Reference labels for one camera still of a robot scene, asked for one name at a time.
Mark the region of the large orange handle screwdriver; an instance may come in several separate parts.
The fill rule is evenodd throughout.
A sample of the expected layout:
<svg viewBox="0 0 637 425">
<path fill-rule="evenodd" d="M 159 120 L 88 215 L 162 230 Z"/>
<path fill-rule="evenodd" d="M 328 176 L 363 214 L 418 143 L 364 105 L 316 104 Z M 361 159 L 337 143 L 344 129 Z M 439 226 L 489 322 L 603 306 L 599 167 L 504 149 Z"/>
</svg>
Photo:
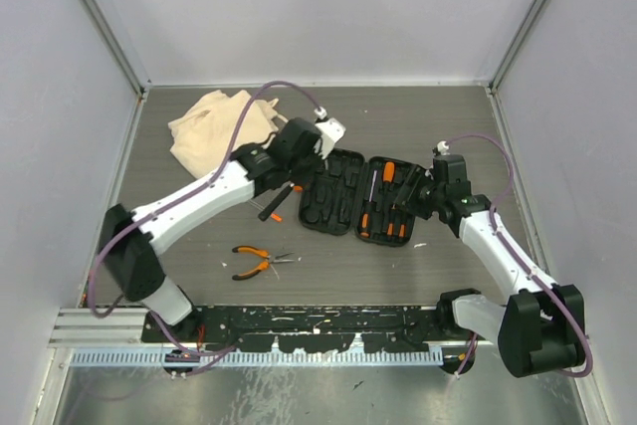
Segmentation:
<svg viewBox="0 0 637 425">
<path fill-rule="evenodd" d="M 387 213 L 390 209 L 389 194 L 391 192 L 392 183 L 395 176 L 395 163 L 393 161 L 387 161 L 384 164 L 382 174 L 382 206 L 381 211 Z"/>
</svg>

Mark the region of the small orange black screwdriver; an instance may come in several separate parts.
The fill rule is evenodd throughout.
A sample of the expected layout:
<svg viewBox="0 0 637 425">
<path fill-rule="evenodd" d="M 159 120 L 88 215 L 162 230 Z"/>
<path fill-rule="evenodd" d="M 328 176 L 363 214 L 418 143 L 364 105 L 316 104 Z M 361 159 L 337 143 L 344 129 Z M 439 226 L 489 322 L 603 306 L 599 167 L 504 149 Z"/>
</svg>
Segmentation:
<svg viewBox="0 0 637 425">
<path fill-rule="evenodd" d="M 396 206 L 393 205 L 391 209 L 389 210 L 389 215 L 388 215 L 388 227 L 387 227 L 387 233 L 386 233 L 388 237 L 392 237 L 394 235 L 396 212 L 397 212 Z"/>
</svg>

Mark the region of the thin orange tip screwdriver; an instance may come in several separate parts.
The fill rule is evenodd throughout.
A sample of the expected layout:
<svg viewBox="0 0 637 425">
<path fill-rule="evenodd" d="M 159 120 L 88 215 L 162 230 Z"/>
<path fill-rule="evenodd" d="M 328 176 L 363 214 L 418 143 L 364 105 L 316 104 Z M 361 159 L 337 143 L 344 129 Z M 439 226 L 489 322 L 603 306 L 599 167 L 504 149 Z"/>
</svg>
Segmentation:
<svg viewBox="0 0 637 425">
<path fill-rule="evenodd" d="M 370 222 L 371 222 L 370 217 L 371 217 L 371 211 L 373 209 L 372 203 L 373 203 L 373 194 L 374 194 L 376 179 L 377 179 L 377 170 L 374 169 L 372 171 L 372 180 L 371 180 L 369 192 L 367 195 L 367 200 L 365 201 L 363 205 L 362 216 L 361 216 L 359 234 L 363 238 L 368 238 L 370 233 Z"/>
</svg>

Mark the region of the black plastic tool case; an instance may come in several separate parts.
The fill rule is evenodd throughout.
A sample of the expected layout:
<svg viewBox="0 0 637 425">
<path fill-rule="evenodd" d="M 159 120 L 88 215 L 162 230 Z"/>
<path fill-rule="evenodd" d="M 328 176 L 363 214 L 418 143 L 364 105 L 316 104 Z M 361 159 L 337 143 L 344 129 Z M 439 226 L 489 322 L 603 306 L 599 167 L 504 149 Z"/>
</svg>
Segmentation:
<svg viewBox="0 0 637 425">
<path fill-rule="evenodd" d="M 381 188 L 383 168 L 387 161 L 395 163 L 395 176 L 389 194 L 391 209 L 397 190 L 413 164 L 384 156 L 365 158 L 360 152 L 336 148 L 301 192 L 298 210 L 301 224 L 310 230 L 332 236 L 342 236 L 353 232 L 361 241 L 379 246 L 407 245 L 414 231 L 416 221 L 414 215 L 405 211 L 407 213 L 406 235 L 404 238 L 399 238 L 401 209 L 396 208 L 394 235 L 388 237 L 386 234 L 389 211 L 387 213 L 381 211 Z M 374 169 L 377 170 L 377 179 L 370 217 L 370 233 L 368 238 L 363 238 L 359 234 L 361 216 Z"/>
</svg>

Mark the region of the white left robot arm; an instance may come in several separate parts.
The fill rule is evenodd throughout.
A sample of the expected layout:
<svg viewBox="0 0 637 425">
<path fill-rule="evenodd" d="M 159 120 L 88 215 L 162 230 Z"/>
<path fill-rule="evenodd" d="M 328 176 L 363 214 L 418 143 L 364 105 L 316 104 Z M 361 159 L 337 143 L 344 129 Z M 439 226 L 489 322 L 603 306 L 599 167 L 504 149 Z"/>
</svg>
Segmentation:
<svg viewBox="0 0 637 425">
<path fill-rule="evenodd" d="M 199 329 L 194 305 L 164 272 L 163 255 L 177 240 L 214 216 L 286 183 L 302 185 L 327 159 L 345 133 L 333 117 L 316 122 L 293 118 L 265 143 L 239 146 L 209 174 L 132 211 L 110 207 L 97 257 L 123 297 L 140 303 L 177 341 Z"/>
</svg>

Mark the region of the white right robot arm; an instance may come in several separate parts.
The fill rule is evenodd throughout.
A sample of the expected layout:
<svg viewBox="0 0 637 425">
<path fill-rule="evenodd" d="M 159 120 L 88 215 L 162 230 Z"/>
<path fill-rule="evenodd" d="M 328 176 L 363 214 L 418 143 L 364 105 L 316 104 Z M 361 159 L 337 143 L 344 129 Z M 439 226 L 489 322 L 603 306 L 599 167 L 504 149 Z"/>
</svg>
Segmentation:
<svg viewBox="0 0 637 425">
<path fill-rule="evenodd" d="M 438 216 L 482 262 L 507 301 L 497 305 L 473 289 L 442 294 L 436 306 L 442 335 L 457 339 L 473 332 L 488 340 L 514 377 L 590 372 L 581 292 L 545 273 L 514 240 L 492 202 L 473 193 L 463 156 L 438 155 L 429 168 L 411 166 L 395 204 L 421 219 Z"/>
</svg>

